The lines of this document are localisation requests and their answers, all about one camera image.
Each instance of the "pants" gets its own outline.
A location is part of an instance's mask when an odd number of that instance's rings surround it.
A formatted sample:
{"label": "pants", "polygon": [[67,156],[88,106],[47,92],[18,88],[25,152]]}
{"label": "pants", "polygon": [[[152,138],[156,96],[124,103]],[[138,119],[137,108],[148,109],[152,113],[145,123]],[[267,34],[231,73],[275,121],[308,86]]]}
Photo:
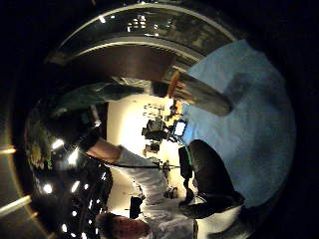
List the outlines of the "pants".
{"label": "pants", "polygon": [[217,152],[199,139],[193,140],[188,149],[191,155],[198,194],[232,195],[234,188]]}

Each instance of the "man's arm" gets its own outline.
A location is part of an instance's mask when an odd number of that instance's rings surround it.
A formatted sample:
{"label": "man's arm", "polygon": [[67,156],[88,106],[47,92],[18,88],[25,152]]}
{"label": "man's arm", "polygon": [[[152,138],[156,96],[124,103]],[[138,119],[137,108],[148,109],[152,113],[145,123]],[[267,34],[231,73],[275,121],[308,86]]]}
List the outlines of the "man's arm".
{"label": "man's arm", "polygon": [[87,151],[88,155],[109,163],[136,166],[136,168],[116,167],[138,183],[146,197],[146,205],[155,205],[163,201],[167,184],[164,176],[157,168],[139,168],[139,166],[155,166],[148,159],[140,157],[122,146],[115,146],[100,138]]}
{"label": "man's arm", "polygon": [[109,163],[116,163],[121,155],[122,148],[115,146],[102,138],[89,148],[87,154],[93,157],[97,157]]}

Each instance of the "person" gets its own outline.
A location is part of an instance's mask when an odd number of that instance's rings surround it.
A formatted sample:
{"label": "person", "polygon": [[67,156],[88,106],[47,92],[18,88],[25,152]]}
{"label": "person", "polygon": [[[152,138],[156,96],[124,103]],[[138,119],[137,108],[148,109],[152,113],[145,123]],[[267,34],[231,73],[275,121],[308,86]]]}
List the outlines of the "person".
{"label": "person", "polygon": [[[180,199],[168,199],[166,180],[157,168],[145,168],[154,164],[122,145],[113,145],[99,137],[94,129],[86,129],[81,118],[75,114],[65,114],[58,119],[50,119],[47,128],[52,134],[68,144],[76,145],[87,155],[110,163],[110,167],[120,170],[141,186],[145,199],[141,205],[141,214],[137,219],[126,218],[112,213],[97,216],[96,224],[100,233],[106,238],[195,238],[197,223],[192,211],[180,210]],[[242,197],[235,192],[229,175],[218,154],[202,140],[194,140],[188,146],[193,159],[192,166],[197,184],[197,195],[201,203],[190,205],[203,208],[205,213],[222,213],[240,207]],[[130,165],[131,168],[118,167]],[[235,220],[233,215],[226,223],[218,224],[219,231],[228,228]]]}

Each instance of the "ceiling light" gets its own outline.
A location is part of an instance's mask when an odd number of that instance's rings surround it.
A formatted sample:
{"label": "ceiling light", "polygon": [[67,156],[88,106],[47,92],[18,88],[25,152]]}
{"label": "ceiling light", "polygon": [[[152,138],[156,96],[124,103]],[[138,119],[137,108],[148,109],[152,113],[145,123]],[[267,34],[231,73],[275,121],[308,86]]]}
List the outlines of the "ceiling light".
{"label": "ceiling light", "polygon": [[66,224],[63,224],[61,228],[62,228],[62,231],[68,232],[68,228]]}
{"label": "ceiling light", "polygon": [[79,150],[76,148],[68,157],[68,162],[75,165],[79,157]]}
{"label": "ceiling light", "polygon": [[52,146],[52,149],[56,149],[62,145],[64,145],[64,141],[58,138],[55,142],[52,143],[51,146]]}
{"label": "ceiling light", "polygon": [[106,23],[106,19],[103,16],[99,16],[100,22],[101,23]]}
{"label": "ceiling light", "polygon": [[75,192],[78,189],[78,186],[80,184],[80,181],[76,181],[71,188],[71,192]]}
{"label": "ceiling light", "polygon": [[92,200],[90,200],[90,203],[89,203],[89,209],[91,209],[91,207],[92,207],[92,203],[93,203],[93,201],[92,201]]}
{"label": "ceiling light", "polygon": [[8,146],[8,147],[1,147],[0,149],[0,154],[12,154],[15,153],[17,150],[12,146]]}
{"label": "ceiling light", "polygon": [[50,194],[53,191],[52,186],[49,183],[43,186],[43,190],[48,194]]}

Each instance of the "white shirt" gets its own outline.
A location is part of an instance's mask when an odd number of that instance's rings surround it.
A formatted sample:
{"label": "white shirt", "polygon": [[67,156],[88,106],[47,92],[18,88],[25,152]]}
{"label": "white shirt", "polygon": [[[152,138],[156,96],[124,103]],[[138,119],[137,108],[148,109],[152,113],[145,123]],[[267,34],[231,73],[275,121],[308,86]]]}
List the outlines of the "white shirt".
{"label": "white shirt", "polygon": [[[118,164],[132,166],[154,166],[154,164],[123,147]],[[156,168],[123,168],[115,167],[138,183],[146,199],[141,205],[138,219],[147,222],[151,233],[147,239],[192,239],[193,219],[189,219],[178,211],[180,199],[163,197],[167,189],[163,174]]]}

